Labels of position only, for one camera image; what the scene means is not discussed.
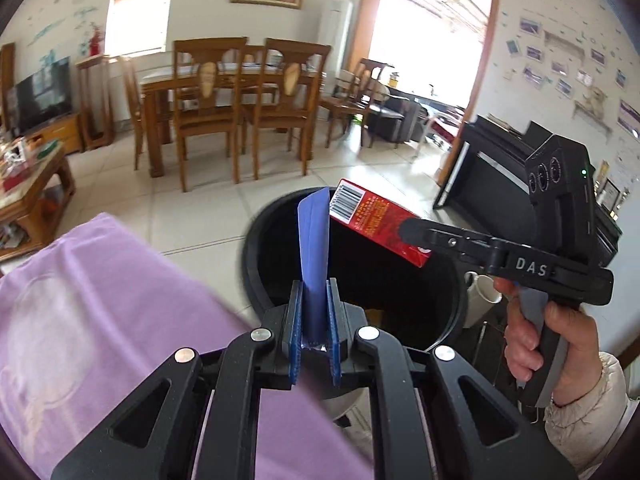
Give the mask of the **bare right hand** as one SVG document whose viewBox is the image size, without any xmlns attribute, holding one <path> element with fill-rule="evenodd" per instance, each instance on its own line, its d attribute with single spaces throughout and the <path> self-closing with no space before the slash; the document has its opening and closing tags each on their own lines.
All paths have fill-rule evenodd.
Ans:
<svg viewBox="0 0 640 480">
<path fill-rule="evenodd" d="M 494 287 L 509 299 L 504 357 L 520 385 L 521 404 L 565 406 L 590 393 L 603 370 L 594 319 L 555 297 L 542 304 L 541 292 L 505 278 L 495 278 Z"/>
</svg>

